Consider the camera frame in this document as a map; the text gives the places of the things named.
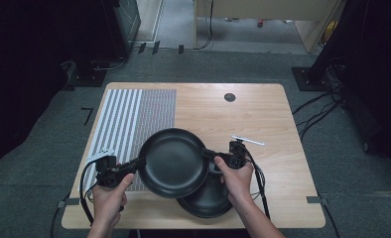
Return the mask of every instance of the floor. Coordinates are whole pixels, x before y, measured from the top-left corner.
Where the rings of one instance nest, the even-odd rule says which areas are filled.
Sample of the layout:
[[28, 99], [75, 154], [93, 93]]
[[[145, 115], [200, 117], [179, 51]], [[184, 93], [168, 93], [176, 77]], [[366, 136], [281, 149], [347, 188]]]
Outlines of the floor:
[[[142, 25], [137, 35], [137, 44], [149, 46], [160, 41], [160, 48], [186, 50], [194, 48], [194, 2], [192, 0], [138, 0]], [[208, 39], [209, 19], [198, 18], [197, 46]], [[237, 19], [227, 22], [212, 19], [212, 41], [206, 51], [307, 54], [293, 22], [264, 20], [257, 27], [257, 19]], [[322, 47], [311, 53], [319, 55]]]

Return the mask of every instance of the striped cloth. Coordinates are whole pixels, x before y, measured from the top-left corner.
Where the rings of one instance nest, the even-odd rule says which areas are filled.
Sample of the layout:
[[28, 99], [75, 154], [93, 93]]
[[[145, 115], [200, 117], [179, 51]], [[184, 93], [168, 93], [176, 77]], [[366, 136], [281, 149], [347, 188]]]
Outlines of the striped cloth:
[[[108, 89], [87, 157], [113, 149], [121, 164], [138, 157], [144, 142], [154, 133], [174, 127], [177, 92], [174, 89]], [[83, 187], [96, 177], [89, 167]], [[136, 176], [128, 190], [147, 190]]]

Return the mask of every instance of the person's right hand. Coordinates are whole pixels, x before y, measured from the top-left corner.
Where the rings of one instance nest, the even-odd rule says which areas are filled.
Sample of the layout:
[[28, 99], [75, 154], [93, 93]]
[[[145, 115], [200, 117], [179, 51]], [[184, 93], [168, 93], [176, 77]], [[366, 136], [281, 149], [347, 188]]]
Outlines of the person's right hand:
[[215, 157], [214, 162], [223, 172], [221, 181], [226, 183], [228, 199], [232, 205], [236, 207], [241, 203], [252, 202], [250, 184], [254, 168], [251, 163], [245, 163], [244, 167], [234, 170], [228, 167], [221, 157]]

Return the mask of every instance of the gray carpet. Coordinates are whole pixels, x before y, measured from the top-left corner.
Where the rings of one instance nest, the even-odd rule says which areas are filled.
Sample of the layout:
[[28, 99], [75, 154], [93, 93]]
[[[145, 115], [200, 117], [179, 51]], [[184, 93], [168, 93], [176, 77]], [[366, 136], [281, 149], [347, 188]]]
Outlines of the gray carpet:
[[[291, 66], [311, 66], [309, 55], [196, 52], [149, 49], [116, 70], [112, 81], [140, 82], [274, 82], [286, 90], [295, 109], [318, 92], [300, 92]], [[104, 90], [76, 88], [61, 91], [39, 119], [27, 141], [0, 160], [0, 237], [48, 237], [57, 202], [70, 191], [94, 121], [84, 126], [88, 111], [97, 109]], [[296, 122], [319, 113], [330, 101], [324, 98], [295, 115]], [[303, 141], [318, 191], [327, 198], [329, 211], [341, 237], [391, 237], [391, 160], [366, 155], [348, 111], [337, 107], [311, 128]], [[56, 237], [84, 237], [86, 230], [61, 227]], [[287, 237], [335, 237], [331, 223], [321, 229], [282, 229]], [[116, 230], [114, 237], [127, 237]]]

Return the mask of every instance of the hand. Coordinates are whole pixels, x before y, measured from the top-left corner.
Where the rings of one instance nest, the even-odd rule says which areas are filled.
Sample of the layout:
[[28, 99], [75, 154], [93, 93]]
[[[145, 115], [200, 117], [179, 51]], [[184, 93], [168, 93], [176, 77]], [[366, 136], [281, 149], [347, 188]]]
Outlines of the hand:
[[229, 168], [221, 157], [215, 157], [214, 162], [223, 172], [221, 181], [226, 183], [228, 199], [232, 205], [236, 207], [239, 203], [252, 202], [250, 184], [254, 168], [251, 163], [245, 163], [244, 167], [234, 170]]
[[120, 207], [127, 203], [127, 196], [124, 192], [132, 183], [133, 178], [133, 174], [127, 175], [114, 189], [99, 185], [93, 188], [93, 230], [111, 231], [118, 223], [121, 218]]

